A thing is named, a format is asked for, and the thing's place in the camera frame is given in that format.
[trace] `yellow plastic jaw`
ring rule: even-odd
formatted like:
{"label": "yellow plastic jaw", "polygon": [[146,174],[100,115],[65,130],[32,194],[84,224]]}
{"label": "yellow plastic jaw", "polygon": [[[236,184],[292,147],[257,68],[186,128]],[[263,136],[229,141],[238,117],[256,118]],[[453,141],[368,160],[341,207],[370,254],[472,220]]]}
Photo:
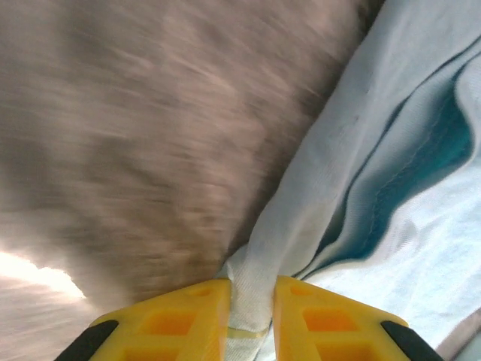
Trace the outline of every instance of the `yellow plastic jaw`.
{"label": "yellow plastic jaw", "polygon": [[[230,298],[230,281],[212,280],[122,308],[56,361],[223,361]],[[277,279],[274,339],[278,361],[442,361],[401,318],[290,277]]]}

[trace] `black rubber tip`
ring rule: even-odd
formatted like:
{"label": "black rubber tip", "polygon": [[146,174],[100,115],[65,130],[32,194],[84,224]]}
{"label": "black rubber tip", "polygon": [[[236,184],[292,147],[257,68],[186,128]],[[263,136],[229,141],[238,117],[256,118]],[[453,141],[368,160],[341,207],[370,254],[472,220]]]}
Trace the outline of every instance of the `black rubber tip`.
{"label": "black rubber tip", "polygon": [[109,320],[89,327],[54,361],[89,361],[118,325],[118,321]]}
{"label": "black rubber tip", "polygon": [[381,326],[411,361],[443,361],[414,330],[392,321],[383,321]]}

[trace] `bright light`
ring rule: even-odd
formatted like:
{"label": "bright light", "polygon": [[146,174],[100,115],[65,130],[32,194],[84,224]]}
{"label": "bright light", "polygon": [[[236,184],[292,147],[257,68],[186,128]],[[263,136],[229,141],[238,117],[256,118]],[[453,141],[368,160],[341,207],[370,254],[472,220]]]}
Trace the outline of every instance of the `bright light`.
{"label": "bright light", "polygon": [[0,275],[41,284],[67,296],[85,299],[82,291],[64,271],[48,267],[38,268],[27,259],[8,253],[0,252]]}

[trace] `cloth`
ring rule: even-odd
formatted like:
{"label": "cloth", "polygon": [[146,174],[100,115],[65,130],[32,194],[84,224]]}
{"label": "cloth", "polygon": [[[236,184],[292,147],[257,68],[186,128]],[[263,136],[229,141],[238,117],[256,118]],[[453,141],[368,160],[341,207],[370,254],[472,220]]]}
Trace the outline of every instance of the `cloth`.
{"label": "cloth", "polygon": [[[433,347],[481,306],[480,18],[477,0],[387,0],[219,273],[230,327],[269,327],[278,275],[395,313]],[[229,339],[226,360],[275,359],[271,336]]]}

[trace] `yellow clamp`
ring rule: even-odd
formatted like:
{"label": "yellow clamp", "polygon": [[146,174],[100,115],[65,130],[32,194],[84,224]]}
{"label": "yellow clamp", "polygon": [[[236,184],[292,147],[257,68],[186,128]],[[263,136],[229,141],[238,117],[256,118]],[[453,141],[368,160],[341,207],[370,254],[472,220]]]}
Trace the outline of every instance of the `yellow clamp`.
{"label": "yellow clamp", "polygon": [[[229,280],[211,280],[122,308],[56,361],[223,361],[230,298]],[[273,328],[278,361],[442,361],[401,318],[285,276]]]}

